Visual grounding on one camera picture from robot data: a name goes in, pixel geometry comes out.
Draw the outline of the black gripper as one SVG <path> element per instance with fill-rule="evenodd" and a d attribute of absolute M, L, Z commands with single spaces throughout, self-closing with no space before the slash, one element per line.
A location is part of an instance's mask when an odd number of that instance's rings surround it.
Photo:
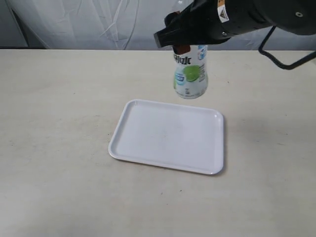
<path fill-rule="evenodd" d="M 190 45 L 222 44 L 234 37 L 227 30 L 228 22 L 220 17 L 223 8 L 226 15 L 236 13 L 236 0 L 195 0 L 182 10 L 174 10 L 164 18 L 165 27 L 154 38 L 159 48 L 172 45 L 175 54 L 191 51 Z"/>

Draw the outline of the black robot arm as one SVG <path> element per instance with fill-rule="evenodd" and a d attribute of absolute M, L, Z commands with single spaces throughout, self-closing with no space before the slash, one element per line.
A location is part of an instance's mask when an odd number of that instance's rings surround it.
<path fill-rule="evenodd" d="M 267 27 L 295 35 L 316 33 L 314 0 L 195 0 L 180 13 L 165 17 L 154 38 L 169 45 L 222 44 L 230 38 Z"/>

